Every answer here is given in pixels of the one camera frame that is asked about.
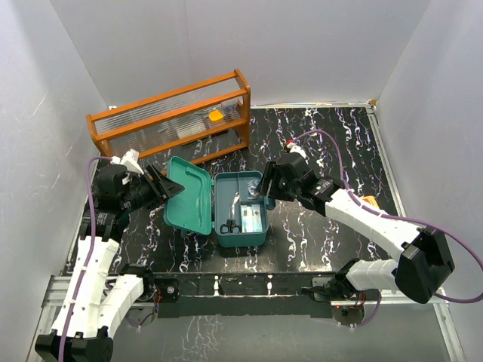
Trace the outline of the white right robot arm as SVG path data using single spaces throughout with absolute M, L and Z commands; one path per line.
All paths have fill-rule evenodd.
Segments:
M 391 290 L 425 304 L 454 270 L 442 232 L 378 210 L 354 196 L 342 180 L 316 176 L 296 152 L 269 161 L 257 191 L 274 200 L 299 201 L 306 209 L 347 225 L 389 254 L 389 259 L 373 262 L 352 259 L 332 279 L 310 288 L 328 300 L 354 299 L 366 290 Z

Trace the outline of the dark teal divider tray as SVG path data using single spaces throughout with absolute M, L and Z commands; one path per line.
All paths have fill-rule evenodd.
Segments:
M 263 196 L 256 199 L 248 198 L 248 182 L 252 179 L 260 180 L 262 173 L 256 170 L 219 173 L 214 177 L 214 231 L 219 242 L 224 247 L 257 246 L 263 244 L 268 232 L 269 223 L 267 209 Z M 221 234 L 220 226 L 229 215 L 229 207 L 235 192 L 239 192 L 239 201 L 235 206 L 235 219 L 242 227 L 241 206 L 259 204 L 262 216 L 262 232 Z

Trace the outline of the small tape roll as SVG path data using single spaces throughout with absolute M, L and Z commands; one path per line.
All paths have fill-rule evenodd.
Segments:
M 252 179 L 248 182 L 248 198 L 256 199 L 260 196 L 260 181 L 258 179 Z

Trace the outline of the black small scissors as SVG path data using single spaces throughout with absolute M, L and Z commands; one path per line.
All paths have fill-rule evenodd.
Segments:
M 239 192 L 235 192 L 231 205 L 229 207 L 228 218 L 226 222 L 220 226 L 221 234 L 233 234 L 233 233 L 238 234 L 242 232 L 241 226 L 237 224 L 235 219 L 235 206 L 238 201 L 239 201 Z

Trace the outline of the teal medicine kit box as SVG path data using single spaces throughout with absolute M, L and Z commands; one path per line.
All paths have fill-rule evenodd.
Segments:
M 185 190 L 165 204 L 165 223 L 182 232 L 192 232 L 198 235 L 216 234 L 214 231 L 214 176 L 210 176 L 206 170 L 174 156 L 168 162 L 167 177 L 183 185 Z

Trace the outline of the blue white bandage packet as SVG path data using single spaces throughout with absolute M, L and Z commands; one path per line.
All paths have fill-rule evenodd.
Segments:
M 241 206 L 241 228 L 243 233 L 262 232 L 262 216 L 259 204 Z

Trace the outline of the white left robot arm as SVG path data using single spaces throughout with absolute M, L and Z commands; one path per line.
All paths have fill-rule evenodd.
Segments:
M 184 187 L 149 165 L 101 168 L 87 181 L 88 200 L 77 241 L 77 259 L 63 304 L 49 332 L 35 341 L 44 361 L 109 361 L 116 330 L 131 306 L 155 294 L 146 265 L 127 264 L 112 288 L 106 282 L 132 212 L 152 210 Z

